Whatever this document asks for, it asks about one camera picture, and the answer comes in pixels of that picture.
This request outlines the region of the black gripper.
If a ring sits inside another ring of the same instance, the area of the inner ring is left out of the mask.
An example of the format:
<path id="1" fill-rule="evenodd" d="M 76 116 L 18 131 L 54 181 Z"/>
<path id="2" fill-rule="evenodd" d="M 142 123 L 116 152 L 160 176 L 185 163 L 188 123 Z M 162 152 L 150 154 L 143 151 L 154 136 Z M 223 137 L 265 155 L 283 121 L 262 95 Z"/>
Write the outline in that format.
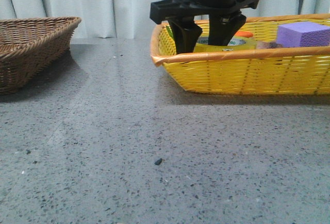
<path id="1" fill-rule="evenodd" d="M 151 3 L 150 19 L 156 24 L 168 20 L 176 53 L 192 53 L 203 32 L 194 16 L 209 15 L 209 45 L 227 46 L 246 22 L 246 16 L 237 11 L 256 9 L 258 3 L 259 0 L 161 0 Z"/>

